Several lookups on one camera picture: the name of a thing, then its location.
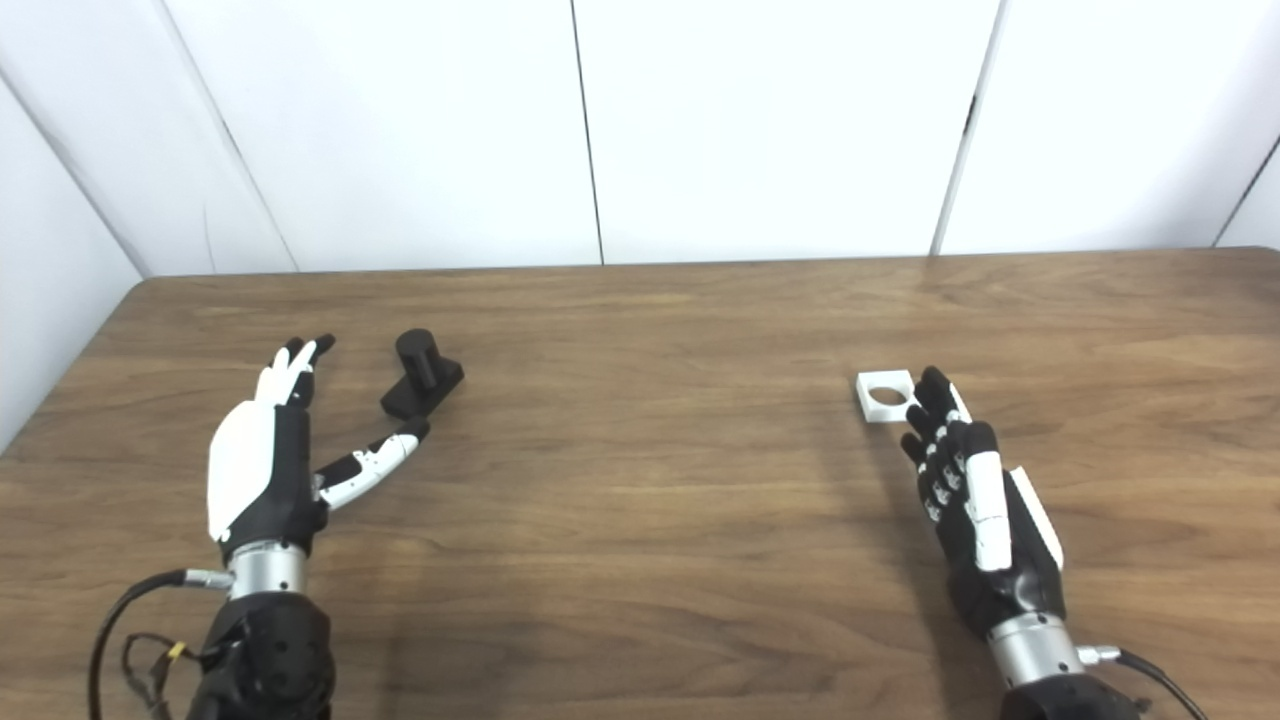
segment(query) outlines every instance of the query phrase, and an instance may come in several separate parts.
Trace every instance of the silver metal wrist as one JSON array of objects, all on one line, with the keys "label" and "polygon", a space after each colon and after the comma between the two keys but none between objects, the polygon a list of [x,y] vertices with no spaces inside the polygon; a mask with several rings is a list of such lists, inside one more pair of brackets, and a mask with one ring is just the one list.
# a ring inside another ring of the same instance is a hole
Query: silver metal wrist
[{"label": "silver metal wrist", "polygon": [[230,598],[260,592],[307,592],[307,553],[297,544],[261,541],[232,553],[227,564],[234,580]]},{"label": "silver metal wrist", "polygon": [[1010,688],[1055,675],[1084,673],[1066,625],[1047,612],[1028,612],[1005,620],[987,634],[987,644]]}]

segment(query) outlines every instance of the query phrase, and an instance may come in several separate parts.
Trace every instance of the white wall panel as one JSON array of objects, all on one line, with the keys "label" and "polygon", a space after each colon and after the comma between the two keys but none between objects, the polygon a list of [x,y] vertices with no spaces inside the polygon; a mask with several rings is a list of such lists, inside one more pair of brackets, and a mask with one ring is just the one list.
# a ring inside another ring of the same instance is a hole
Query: white wall panel
[{"label": "white wall panel", "polygon": [[1271,161],[1219,241],[1219,247],[1242,245],[1280,250],[1280,154],[1271,155]]},{"label": "white wall panel", "polygon": [[608,263],[928,251],[995,0],[576,6]]},{"label": "white wall panel", "polygon": [[599,263],[567,0],[169,0],[305,270]]},{"label": "white wall panel", "polygon": [[291,270],[160,10],[0,0],[0,69],[145,270]]},{"label": "white wall panel", "polygon": [[943,251],[1207,246],[1280,133],[1274,0],[1012,0]]},{"label": "white wall panel", "polygon": [[138,279],[0,85],[0,450]]}]

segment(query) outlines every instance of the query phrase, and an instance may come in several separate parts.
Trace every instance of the white hand cover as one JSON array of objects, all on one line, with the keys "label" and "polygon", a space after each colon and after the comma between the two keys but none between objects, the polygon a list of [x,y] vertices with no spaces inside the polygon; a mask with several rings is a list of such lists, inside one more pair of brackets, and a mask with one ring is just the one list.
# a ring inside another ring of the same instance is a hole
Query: white hand cover
[{"label": "white hand cover", "polygon": [[275,460],[275,407],[297,400],[298,379],[314,372],[315,352],[315,341],[292,360],[289,347],[282,347],[259,375],[253,400],[237,405],[218,425],[209,445],[207,495],[209,537],[215,542],[228,539],[232,523],[266,491]]}]

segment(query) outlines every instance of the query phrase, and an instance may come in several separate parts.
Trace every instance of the wooden table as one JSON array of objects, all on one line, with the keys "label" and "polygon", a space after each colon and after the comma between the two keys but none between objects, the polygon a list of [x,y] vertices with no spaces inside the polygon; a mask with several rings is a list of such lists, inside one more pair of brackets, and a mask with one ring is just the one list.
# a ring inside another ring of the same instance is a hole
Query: wooden table
[{"label": "wooden table", "polygon": [[[1030,471],[1075,639],[1156,660],[1215,720],[1275,716],[1262,250],[148,281],[0,460],[0,716],[82,716],[118,593],[216,564],[206,447],[283,340],[338,336],[319,464],[394,427],[376,401],[415,325],[467,379],[317,539],[339,720],[995,720],[902,428],[865,425],[850,392],[927,364]],[[198,642],[218,602],[156,593],[116,637]],[[104,685],[108,717],[143,716],[114,650]]]}]

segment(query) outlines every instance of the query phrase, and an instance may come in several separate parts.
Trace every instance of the white block with hole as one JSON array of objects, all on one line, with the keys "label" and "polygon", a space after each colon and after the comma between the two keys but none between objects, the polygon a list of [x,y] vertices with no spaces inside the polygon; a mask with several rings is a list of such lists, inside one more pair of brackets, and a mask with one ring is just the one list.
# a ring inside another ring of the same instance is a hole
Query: white block with hole
[{"label": "white block with hole", "polygon": [[[863,406],[863,418],[868,423],[905,423],[906,409],[919,405],[915,401],[915,380],[906,370],[878,370],[858,373],[858,402]],[[902,396],[902,402],[887,405],[872,397],[872,391],[892,389]]]}]

